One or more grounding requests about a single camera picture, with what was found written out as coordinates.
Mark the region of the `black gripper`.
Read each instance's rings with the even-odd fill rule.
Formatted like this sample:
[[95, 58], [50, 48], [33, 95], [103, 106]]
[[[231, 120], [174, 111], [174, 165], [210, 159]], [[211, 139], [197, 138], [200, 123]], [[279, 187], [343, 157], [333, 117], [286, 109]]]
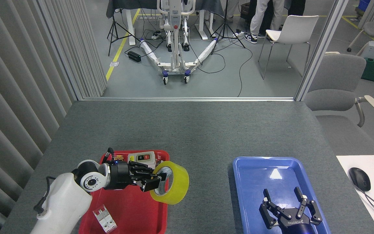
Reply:
[[[282, 234], [315, 234], [316, 232], [311, 224], [319, 225], [323, 221], [316, 201], [308, 199], [299, 187], [294, 188], [294, 193], [300, 205], [295, 217], [288, 220], [288, 213], [285, 212], [285, 209], [274, 204], [271, 201], [268, 189], [264, 189], [264, 199], [259, 211], [266, 228], [272, 229], [279, 226]], [[311, 218], [303, 213], [306, 207], [309, 208]]]
[[154, 169], [135, 161], [107, 161], [105, 165], [108, 172], [105, 190], [125, 189], [136, 183], [142, 192], [147, 192], [165, 185], [168, 175], [165, 172], [154, 174]]

